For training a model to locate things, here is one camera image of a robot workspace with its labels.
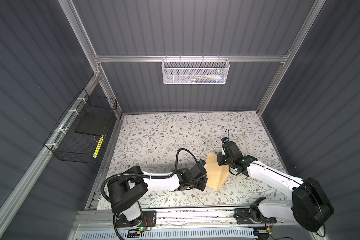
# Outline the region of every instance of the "striped gray wall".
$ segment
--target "striped gray wall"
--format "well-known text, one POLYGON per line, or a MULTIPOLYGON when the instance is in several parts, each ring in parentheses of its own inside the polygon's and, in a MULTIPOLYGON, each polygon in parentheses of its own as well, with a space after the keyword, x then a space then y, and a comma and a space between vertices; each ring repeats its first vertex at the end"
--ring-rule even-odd
POLYGON ((327 0, 263 118, 288 171, 333 204, 330 239, 360 239, 360 0, 327 0))
POLYGON ((231 63, 226 84, 164 84, 160 63, 103 63, 125 113, 256 110, 280 63, 231 63))
POLYGON ((312 0, 74 0, 97 55, 281 55, 312 0))
MULTIPOLYGON (((0 1, 0 207, 92 69, 57 1, 0 1)), ((98 165, 52 159, 2 239, 62 239, 98 165)))

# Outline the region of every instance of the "yellow object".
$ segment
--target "yellow object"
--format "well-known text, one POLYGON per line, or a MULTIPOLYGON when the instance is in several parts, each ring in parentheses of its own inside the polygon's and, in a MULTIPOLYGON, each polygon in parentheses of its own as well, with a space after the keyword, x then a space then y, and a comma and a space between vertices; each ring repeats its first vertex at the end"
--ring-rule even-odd
POLYGON ((208 153, 205 163, 206 177, 208 178, 206 185, 219 190, 230 174, 228 165, 219 166, 217 164, 217 155, 213 153, 208 153))
POLYGON ((93 158, 96 158, 97 155, 99 154, 101 144, 103 143, 103 139, 104 139, 104 135, 101 135, 101 138, 99 139, 99 142, 97 143, 95 153, 93 154, 93 158))

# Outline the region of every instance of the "leaf pattern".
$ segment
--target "leaf pattern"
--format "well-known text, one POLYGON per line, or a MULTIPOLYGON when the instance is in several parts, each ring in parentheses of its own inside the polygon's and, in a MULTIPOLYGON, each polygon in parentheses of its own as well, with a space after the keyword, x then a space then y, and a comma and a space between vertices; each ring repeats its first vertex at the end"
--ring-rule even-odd
MULTIPOLYGON (((259 117, 251 111, 126 115, 107 176, 136 165, 147 172, 170 172, 181 147, 192 149, 198 159, 206 159, 209 152, 221 151, 221 138, 226 128, 230 129, 230 140, 238 145, 243 155, 257 157, 284 172, 259 117)), ((187 152, 179 154, 178 168, 191 168, 194 163, 187 152)), ((259 197, 287 199, 267 184, 240 174, 230 175, 218 191, 206 187, 204 191, 149 192, 139 203, 142 208, 249 204, 259 197)), ((110 209, 110 205, 101 197, 97 208, 110 209)))

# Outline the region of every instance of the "floral tablecloth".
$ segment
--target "floral tablecloth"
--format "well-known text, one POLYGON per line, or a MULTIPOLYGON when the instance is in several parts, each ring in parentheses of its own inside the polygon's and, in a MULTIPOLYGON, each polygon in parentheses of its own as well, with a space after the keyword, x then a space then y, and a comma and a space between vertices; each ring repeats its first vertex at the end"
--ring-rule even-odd
MULTIPOLYGON (((176 151, 183 147, 198 159, 209 152, 221 151, 226 128, 243 155, 257 157, 268 166, 284 172, 278 156, 256 112, 179 113, 126 115, 110 163, 108 176, 139 165, 143 171, 170 172, 176 151)), ((179 154, 178 168, 191 168, 193 158, 185 151, 179 154)), ((220 190, 206 187, 177 192, 149 192, 140 198, 142 208, 206 206, 251 203, 259 197, 286 199, 269 185, 243 174, 230 175, 220 190)), ((110 209, 101 197, 97 209, 110 209)))

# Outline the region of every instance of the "tan paper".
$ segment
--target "tan paper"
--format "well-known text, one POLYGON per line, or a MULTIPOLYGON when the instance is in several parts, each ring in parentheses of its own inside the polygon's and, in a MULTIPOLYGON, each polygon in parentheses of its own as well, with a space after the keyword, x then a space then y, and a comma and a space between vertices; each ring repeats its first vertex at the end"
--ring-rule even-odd
POLYGON ((206 185, 219 190, 230 174, 228 165, 219 166, 217 164, 217 155, 213 153, 208 153, 205 163, 206 177, 208 178, 206 185))

